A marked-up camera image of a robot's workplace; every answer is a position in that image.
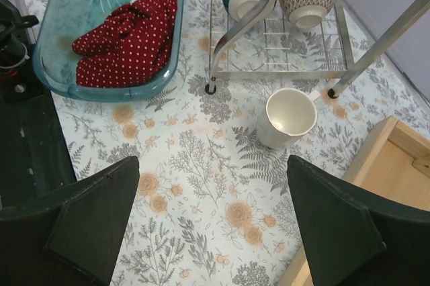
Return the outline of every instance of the wooden tray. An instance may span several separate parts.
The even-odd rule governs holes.
[[[387,199],[430,211],[430,141],[395,117],[378,123],[343,179]],[[278,286],[313,286],[303,246]]]

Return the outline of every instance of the towel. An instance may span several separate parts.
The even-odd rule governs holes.
[[[76,82],[97,88],[149,82],[169,61],[177,0],[137,0],[115,9],[103,24],[73,42],[84,56]]]

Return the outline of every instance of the translucent blue container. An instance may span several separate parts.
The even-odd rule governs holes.
[[[102,24],[114,9],[130,1],[49,0],[32,59],[39,80],[59,95],[87,101],[134,101],[160,93],[177,68],[184,0],[178,0],[170,61],[151,82],[137,87],[107,89],[76,84],[76,67],[82,57],[72,51],[73,41]]]

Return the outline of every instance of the red polka dot cloth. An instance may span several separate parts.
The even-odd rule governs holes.
[[[150,81],[169,61],[177,0],[137,0],[114,10],[103,24],[73,42],[76,82],[97,88]]]

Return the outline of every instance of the tablecloth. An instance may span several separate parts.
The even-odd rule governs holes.
[[[40,19],[48,0],[26,0]],[[385,58],[336,100],[334,81],[218,81],[204,92],[210,0],[185,0],[179,65],[148,101],[53,95],[78,179],[129,155],[140,181],[112,285],[276,285],[301,245],[286,179],[299,155],[342,177],[374,124],[395,115],[430,138],[427,109]],[[356,56],[372,41],[347,14]],[[321,92],[318,123],[285,150],[262,148],[255,124],[280,87]]]

